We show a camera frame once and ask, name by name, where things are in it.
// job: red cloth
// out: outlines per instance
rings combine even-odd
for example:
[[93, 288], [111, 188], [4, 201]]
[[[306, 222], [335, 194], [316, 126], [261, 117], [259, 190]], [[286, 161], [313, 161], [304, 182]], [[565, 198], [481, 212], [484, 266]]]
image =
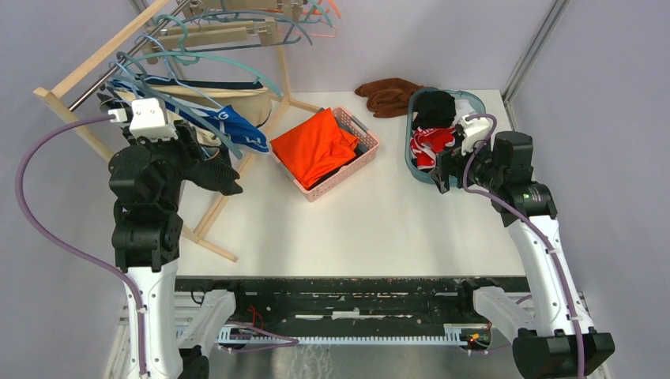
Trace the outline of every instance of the red cloth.
[[409, 149], [416, 158], [416, 168], [426, 170], [435, 167], [436, 154], [454, 146], [455, 128], [421, 129], [418, 128], [409, 142]]
[[356, 157], [358, 138], [341, 129], [330, 108], [270, 141], [273, 152], [304, 188]]

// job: pink plastic basket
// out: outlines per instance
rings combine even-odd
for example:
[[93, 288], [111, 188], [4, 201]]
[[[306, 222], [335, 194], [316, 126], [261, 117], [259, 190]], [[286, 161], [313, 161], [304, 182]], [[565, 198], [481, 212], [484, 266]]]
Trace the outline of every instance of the pink plastic basket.
[[377, 156], [379, 139], [370, 130], [368, 130], [368, 128], [363, 125], [363, 123], [359, 121], [358, 118], [353, 116], [343, 107], [334, 108], [333, 115], [335, 118], [337, 118], [341, 125], [347, 127], [347, 131], [349, 133], [358, 137], [359, 145], [365, 145], [367, 147], [367, 151], [350, 164], [340, 167], [340, 170], [335, 175], [326, 179], [323, 183], [315, 186], [312, 189], [305, 189], [305, 187], [303, 187], [303, 185], [293, 177], [291, 172], [279, 160], [274, 152], [271, 153], [273, 158], [281, 165], [282, 168], [284, 168], [284, 172], [286, 172], [289, 178], [293, 179], [293, 183], [298, 187], [303, 195], [305, 195], [309, 202], [315, 201], [316, 199], [323, 196], [324, 193], [330, 191], [334, 186], [340, 184], [343, 180], [358, 171], [361, 167], [371, 162]]

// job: blue cloth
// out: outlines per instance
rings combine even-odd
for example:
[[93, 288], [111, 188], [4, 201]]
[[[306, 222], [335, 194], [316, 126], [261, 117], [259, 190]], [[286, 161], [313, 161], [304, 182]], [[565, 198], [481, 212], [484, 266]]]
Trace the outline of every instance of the blue cloth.
[[[113, 80], [112, 85], [117, 89], [131, 91], [131, 87], [122, 81]], [[144, 93], [137, 91], [139, 96], [144, 97]], [[189, 107], [195, 114], [204, 118], [212, 126], [226, 133], [234, 144], [243, 144], [256, 150], [257, 152], [267, 153], [270, 151], [268, 139], [262, 131], [251, 125], [244, 117], [240, 116], [232, 106], [227, 105], [221, 109], [214, 109], [204, 107], [200, 104], [191, 103], [179, 98], [171, 96], [177, 102]], [[187, 120], [198, 128], [207, 129], [204, 125], [198, 122], [195, 118], [188, 114], [175, 109], [175, 106], [169, 103], [165, 104], [168, 111], [178, 114], [181, 118]]]

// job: wooden clothes rack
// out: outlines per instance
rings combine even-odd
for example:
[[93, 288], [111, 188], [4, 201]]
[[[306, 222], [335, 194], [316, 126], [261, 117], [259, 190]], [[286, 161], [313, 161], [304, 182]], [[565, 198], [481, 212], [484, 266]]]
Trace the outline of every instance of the wooden clothes rack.
[[[114, 74], [118, 67], [112, 67], [109, 69], [97, 82], [88, 88], [88, 90], [82, 94], [77, 101], [75, 101], [71, 106], [66, 106], [62, 101], [62, 97], [71, 91], [77, 84], [79, 84], [87, 75], [89, 75], [97, 66], [107, 60], [110, 54], [114, 54], [121, 45], [126, 42], [137, 30], [142, 28], [142, 26], [148, 21], [152, 20], [164, 6], [173, 0], [156, 0], [152, 5], [147, 7], [142, 13], [140, 13], [134, 20], [132, 20], [126, 27], [121, 29], [115, 36], [113, 36], [109, 41], [107, 41], [98, 51], [93, 53], [88, 59], [79, 65], [70, 75], [58, 83], [53, 89], [48, 90], [45, 88], [38, 87], [33, 91], [33, 93], [40, 98], [57, 116], [60, 117], [64, 122], [76, 122], [79, 118], [74, 114], [74, 111], [92, 94], [96, 92], [98, 87], [104, 83], [112, 74]], [[179, 3], [178, 6], [171, 12], [171, 15], [177, 15], [180, 12], [188, 9], [190, 0], [184, 0]], [[148, 32], [150, 36], [156, 35], [162, 27], [164, 27], [169, 21], [165, 20], [159, 23], [152, 31]], [[143, 39], [141, 42], [134, 45], [128, 54], [133, 55], [139, 52], [146, 44], [148, 40]], [[289, 107], [296, 107], [305, 111], [317, 112], [320, 107], [315, 105], [304, 103], [292, 97], [291, 93], [291, 84], [288, 75], [288, 67], [286, 64], [286, 55], [284, 52], [284, 46], [275, 46], [274, 47], [277, 53], [277, 61], [281, 73], [281, 84], [284, 87], [284, 92], [282, 97], [274, 97], [273, 100], [279, 102], [279, 106], [276, 110], [273, 111], [272, 116], [267, 122], [267, 126], [264, 128], [266, 135], [270, 135], [275, 126], [279, 121], [284, 117], [286, 111]], [[75, 133], [81, 137], [93, 150], [95, 150], [105, 161], [109, 161], [114, 155], [113, 151], [110, 150], [96, 135], [91, 132], [87, 126], [80, 126], [76, 128]], [[244, 175], [244, 172], [249, 167], [251, 161], [253, 160], [253, 154], [246, 154], [240, 165], [238, 167], [238, 172], [240, 176]], [[224, 258], [227, 258], [233, 262], [237, 261], [237, 256], [233, 253], [220, 248], [207, 242], [205, 237], [209, 230], [212, 228], [214, 221], [221, 214], [224, 206], [228, 202], [228, 197], [218, 193], [216, 199], [209, 207], [207, 212], [203, 215], [202, 219], [195, 227], [194, 230], [191, 230], [187, 225], [183, 226], [182, 235], [192, 242], [205, 247], [208, 250], [211, 250], [214, 253], [221, 255]]]

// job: teal plastic hanger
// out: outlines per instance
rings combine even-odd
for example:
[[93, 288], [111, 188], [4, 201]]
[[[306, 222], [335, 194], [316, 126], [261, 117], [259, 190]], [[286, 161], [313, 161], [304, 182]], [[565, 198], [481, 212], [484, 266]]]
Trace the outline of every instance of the teal plastic hanger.
[[[179, 40], [177, 41], [177, 45], [179, 45], [179, 50], [181, 52], [186, 53], [186, 48], [184, 47], [184, 41], [186, 40], [186, 38], [188, 38], [188, 28], [186, 27], [186, 25], [180, 19], [178, 19], [177, 17], [174, 17], [170, 14], [161, 14], [156, 19], [156, 23], [158, 24], [162, 20], [174, 21], [182, 29], [182, 37], [179, 38]], [[189, 61], [189, 60], [186, 60], [186, 59], [181, 59], [180, 57], [175, 57], [175, 60], [177, 62], [181, 63], [184, 66], [194, 65], [194, 64], [200, 62], [200, 58], [195, 58], [194, 60]]]
[[125, 78], [121, 77], [119, 75], [115, 75], [115, 79], [121, 80], [121, 81], [130, 81], [131, 84], [134, 84], [137, 86], [137, 88], [142, 91], [145, 96], [150, 96], [150, 97], [157, 97], [161, 100], [163, 100], [166, 103], [172, 104], [175, 108], [179, 109], [180, 111], [188, 114], [190, 117], [195, 118], [200, 122], [204, 127], [206, 127], [210, 132], [214, 133], [215, 136], [217, 136], [223, 144], [228, 147], [228, 150], [233, 153], [235, 158], [237, 159], [242, 159], [242, 152], [239, 150], [239, 148], [232, 143], [230, 138], [226, 136], [223, 132], [221, 132], [218, 128], [213, 126], [210, 122], [207, 122], [204, 118], [201, 116], [195, 114], [189, 107], [181, 104], [178, 101], [173, 100], [170, 96], [167, 96], [161, 92], [155, 91], [150, 88], [150, 86], [146, 83], [146, 78], [149, 76], [149, 73], [147, 73], [146, 69], [144, 66], [139, 62], [141, 59], [136, 59], [130, 56], [129, 54], [119, 51], [116, 53], [116, 58], [117, 59], [126, 59], [128, 63], [125, 64], [126, 68], [128, 69], [128, 66], [130, 65], [135, 65], [140, 71], [141, 74], [137, 75], [136, 73], [133, 73], [130, 69], [128, 69], [134, 76], [131, 78]]
[[147, 54], [147, 55], [142, 55], [139, 58], [134, 58], [134, 60], [137, 61], [144, 61], [146, 59], [150, 58], [162, 58], [162, 57], [194, 57], [194, 58], [203, 58], [203, 59], [210, 59], [213, 61], [217, 62], [223, 62], [227, 63], [229, 65], [239, 67], [240, 69], [243, 69], [247, 72], [252, 73], [253, 75], [256, 75], [257, 81], [262, 81], [265, 83], [268, 88], [272, 90], [277, 96], [281, 97], [281, 90], [279, 87], [271, 81], [267, 76], [263, 75], [262, 73], [258, 72], [255, 69], [252, 69], [251, 67], [245, 65], [244, 63], [234, 61], [232, 59], [228, 58], [222, 58], [222, 57], [217, 57], [216, 55], [210, 55], [210, 54], [203, 54], [203, 53], [190, 53], [190, 52], [180, 52], [180, 51], [168, 51], [165, 53], [153, 53], [153, 54]]
[[310, 14], [314, 12], [314, 8], [316, 8], [321, 11], [321, 15], [323, 16], [323, 18], [326, 19], [328, 26], [332, 28], [333, 22], [330, 20], [330, 17], [328, 17], [328, 12], [326, 12], [326, 10], [323, 9], [323, 7], [321, 7], [321, 5], [316, 2], [316, 0], [307, 0], [307, 2], [309, 2], [312, 5], [312, 7], [310, 8], [309, 13], [307, 13], [307, 16], [305, 16], [305, 19], [309, 18]]
[[[305, 28], [303, 28], [302, 25], [300, 25], [297, 22], [291, 20], [290, 18], [284, 16], [283, 14], [266, 12], [264, 10], [247, 10], [247, 9], [221, 10], [221, 11], [216, 11], [216, 12], [208, 12], [206, 14], [203, 13], [204, 16], [201, 15], [201, 16], [197, 16], [197, 17], [187, 18], [187, 19], [183, 20], [183, 22], [191, 22], [191, 21], [195, 21], [199, 18], [202, 18], [203, 20], [214, 20], [214, 21], [219, 21], [219, 22], [264, 21], [264, 19], [261, 19], [261, 18], [240, 18], [239, 15], [243, 14], [243, 13], [258, 14], [258, 15], [265, 16], [265, 17], [273, 17], [273, 18], [277, 19], [278, 21], [282, 20], [282, 21], [290, 23], [291, 28], [286, 33], [286, 37], [284, 37], [284, 41], [282, 43], [278, 43], [277, 45], [279, 45], [279, 44], [288, 45], [288, 44], [298, 42], [298, 40], [288, 41], [288, 37], [291, 35], [291, 32], [293, 31], [293, 28], [298, 28], [298, 30], [300, 30], [300, 32], [302, 32], [305, 35], [305, 38], [307, 38], [307, 41], [309, 41], [310, 45], [314, 45], [314, 43], [312, 43], [312, 38], [310, 38], [310, 33], [308, 33], [307, 30], [305, 30]], [[226, 15], [226, 14], [234, 14], [235, 16], [233, 18], [228, 18], [228, 17], [221, 18], [221, 17], [219, 17], [219, 16], [223, 16], [223, 15]], [[234, 49], [239, 49], [239, 48], [260, 47], [260, 46], [261, 45], [259, 45], [259, 44], [258, 45], [243, 45], [243, 47], [221, 47], [221, 48], [216, 48], [216, 49], [197, 50], [197, 51], [193, 51], [193, 52], [224, 51], [224, 50], [234, 50]]]
[[[137, 39], [135, 40], [135, 43], [137, 43], [138, 40], [141, 39], [141, 38], [146, 38], [146, 39], [148, 39], [148, 40], [154, 42], [154, 43], [156, 44], [156, 46], [158, 46], [158, 48], [160, 48], [160, 50], [163, 51], [164, 53], [167, 53], [167, 52], [168, 52], [168, 51], [165, 49], [165, 46], [163, 46], [163, 44], [160, 43], [160, 42], [158, 41], [158, 39], [155, 39], [155, 38], [151, 37], [151, 36], [148, 35], [148, 34], [142, 34], [141, 36], [137, 37]], [[165, 64], [165, 69], [167, 70], [167, 78], [165, 78], [165, 77], [151, 76], [151, 77], [146, 77], [146, 79], [154, 78], [154, 79], [157, 79], [158, 81], [175, 81], [176, 84], [178, 84], [178, 85], [180, 85], [180, 86], [182, 86], [182, 87], [184, 87], [184, 88], [188, 88], [189, 90], [191, 90], [191, 91], [193, 91], [193, 92], [199, 94], [199, 95], [202, 96], [203, 98], [209, 100], [210, 103], [214, 104], [214, 106], [217, 108], [217, 110], [220, 110], [220, 109], [223, 109], [223, 108], [224, 108], [223, 105], [221, 105], [220, 103], [218, 103], [215, 99], [212, 99], [212, 97], [208, 96], [208, 95], [207, 95], [206, 93], [204, 93], [203, 91], [201, 91], [201, 90], [199, 90], [199, 89], [197, 89], [197, 88], [195, 88], [195, 87], [191, 87], [191, 86], [188, 85], [188, 84], [184, 84], [184, 83], [182, 83], [182, 82], [179, 80], [179, 78], [177, 77], [177, 74], [175, 73], [175, 71], [173, 71], [172, 68], [170, 67], [170, 63], [168, 62], [168, 57], [164, 57], [164, 58], [163, 58], [163, 64]]]
[[[333, 22], [330, 20], [330, 17], [328, 17], [328, 13], [326, 12], [326, 10], [323, 9], [323, 7], [321, 7], [321, 5], [316, 0], [307, 0], [307, 1], [312, 5], [312, 7], [310, 8], [310, 11], [307, 14], [307, 16], [309, 16], [311, 13], [313, 13], [314, 9], [318, 9], [318, 10], [321, 11], [321, 15], [326, 19], [326, 22], [328, 23], [328, 26], [330, 26], [332, 28], [333, 27]], [[226, 9], [226, 5], [224, 4], [224, 0], [219, 0], [219, 3], [221, 4], [221, 9], [224, 12], [227, 12], [228, 10]], [[247, 10], [248, 9], [240, 9], [240, 11], [242, 11], [242, 13], [249, 13], [249, 12], [247, 12]], [[316, 24], [317, 22], [319, 22], [321, 20], [321, 18], [319, 18], [316, 21], [309, 21], [308, 19], [309, 19], [309, 17], [305, 17], [305, 19], [303, 21], [299, 21], [299, 23], [302, 23], [302, 24]]]

